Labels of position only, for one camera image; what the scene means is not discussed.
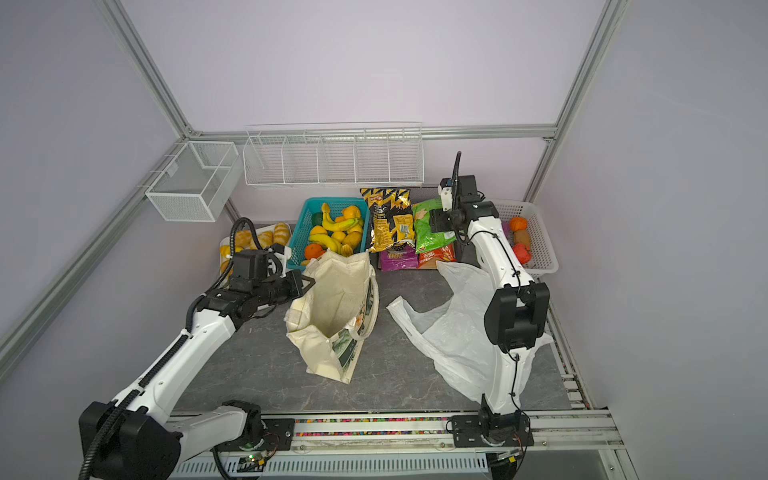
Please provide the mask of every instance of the white wall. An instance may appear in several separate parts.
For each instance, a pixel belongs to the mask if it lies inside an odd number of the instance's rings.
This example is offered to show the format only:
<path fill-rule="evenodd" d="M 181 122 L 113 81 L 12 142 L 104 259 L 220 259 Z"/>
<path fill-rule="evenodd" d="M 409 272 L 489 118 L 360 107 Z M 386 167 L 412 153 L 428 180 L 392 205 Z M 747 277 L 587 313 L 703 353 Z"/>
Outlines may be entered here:
<path fill-rule="evenodd" d="M 0 388 L 3 478 L 76 478 L 80 414 L 134 381 L 216 279 L 231 223 L 166 222 L 143 208 Z"/>
<path fill-rule="evenodd" d="M 462 151 L 461 174 L 475 175 L 489 198 L 523 200 L 546 143 L 541 138 L 430 140 L 424 142 L 424 185 L 435 186 L 451 176 L 456 151 Z M 260 223 L 299 218 L 309 197 L 358 197 L 355 187 L 298 187 L 276 190 L 244 182 L 232 199 L 241 215 Z"/>
<path fill-rule="evenodd" d="M 0 336 L 174 142 L 88 0 L 0 15 Z"/>
<path fill-rule="evenodd" d="M 554 123 L 604 0 L 124 0 L 190 123 Z"/>
<path fill-rule="evenodd" d="M 768 4 L 632 2 L 538 204 L 641 478 L 765 478 Z"/>

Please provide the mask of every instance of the white mesh basket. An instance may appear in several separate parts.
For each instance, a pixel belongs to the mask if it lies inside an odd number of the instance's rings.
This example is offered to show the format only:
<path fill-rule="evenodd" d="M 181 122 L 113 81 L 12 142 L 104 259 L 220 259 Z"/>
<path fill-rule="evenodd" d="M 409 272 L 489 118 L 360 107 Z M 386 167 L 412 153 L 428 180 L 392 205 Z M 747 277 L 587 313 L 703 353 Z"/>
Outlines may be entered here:
<path fill-rule="evenodd" d="M 253 125 L 247 132 L 248 185 L 419 186 L 424 181 L 418 123 Z"/>
<path fill-rule="evenodd" d="M 233 142 L 188 141 L 147 189 L 165 220 L 215 222 L 243 173 Z"/>
<path fill-rule="evenodd" d="M 558 259 L 554 256 L 552 242 L 549 240 L 547 229 L 538 208 L 529 202 L 520 202 L 516 200 L 491 200 L 498 210 L 499 218 L 502 224 L 509 223 L 513 217 L 523 217 L 528 221 L 528 235 L 531 237 L 531 255 L 530 262 L 523 265 L 525 271 L 534 278 L 539 278 L 546 273 L 558 271 Z M 512 242 L 511 233 L 507 240 Z"/>

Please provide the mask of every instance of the white plastic bag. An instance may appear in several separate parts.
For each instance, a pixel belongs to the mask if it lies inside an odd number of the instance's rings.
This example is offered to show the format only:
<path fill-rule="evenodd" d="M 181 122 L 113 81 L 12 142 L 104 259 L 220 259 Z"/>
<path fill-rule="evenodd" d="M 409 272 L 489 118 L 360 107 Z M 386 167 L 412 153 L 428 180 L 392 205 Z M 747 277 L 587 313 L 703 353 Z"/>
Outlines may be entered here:
<path fill-rule="evenodd" d="M 437 262 L 437 270 L 448 281 L 453 297 L 428 312 L 416 312 L 401 296 L 387 306 L 411 343 L 435 362 L 445 381 L 467 398 L 480 403 L 494 381 L 497 346 L 485 334 L 484 315 L 494 294 L 490 276 L 466 263 Z M 515 395 L 523 391 L 538 347 L 552 342 L 544 334 L 532 349 L 520 354 Z"/>
<path fill-rule="evenodd" d="M 342 257 L 325 252 L 304 275 L 315 285 L 286 312 L 287 336 L 306 371 L 349 383 L 379 312 L 379 286 L 368 253 Z"/>

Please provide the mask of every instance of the wire shelf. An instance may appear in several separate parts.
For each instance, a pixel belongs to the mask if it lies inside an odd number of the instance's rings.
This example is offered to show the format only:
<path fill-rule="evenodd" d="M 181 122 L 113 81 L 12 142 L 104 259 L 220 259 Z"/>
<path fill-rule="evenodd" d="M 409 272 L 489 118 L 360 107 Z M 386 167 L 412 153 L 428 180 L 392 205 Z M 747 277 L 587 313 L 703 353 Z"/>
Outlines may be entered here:
<path fill-rule="evenodd" d="M 243 164 L 233 142 L 188 141 L 147 189 L 165 220 L 215 222 Z"/>
<path fill-rule="evenodd" d="M 421 124 L 284 124 L 246 128 L 246 184 L 258 187 L 424 182 Z"/>

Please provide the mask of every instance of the plastic bag handle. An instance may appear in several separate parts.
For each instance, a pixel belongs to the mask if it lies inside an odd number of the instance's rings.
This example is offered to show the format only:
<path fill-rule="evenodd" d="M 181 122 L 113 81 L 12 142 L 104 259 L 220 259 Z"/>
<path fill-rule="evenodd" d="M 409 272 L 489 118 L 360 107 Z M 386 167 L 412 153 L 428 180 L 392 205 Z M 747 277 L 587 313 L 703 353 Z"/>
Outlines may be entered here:
<path fill-rule="evenodd" d="M 376 283 L 376 271 L 373 269 L 373 265 L 371 265 L 369 280 L 373 288 L 373 305 L 371 306 L 370 323 L 366 324 L 366 331 L 362 335 L 357 333 L 357 329 L 351 329 L 349 331 L 351 337 L 358 342 L 367 339 L 371 335 L 373 326 L 376 325 L 376 317 L 379 316 L 379 284 Z"/>

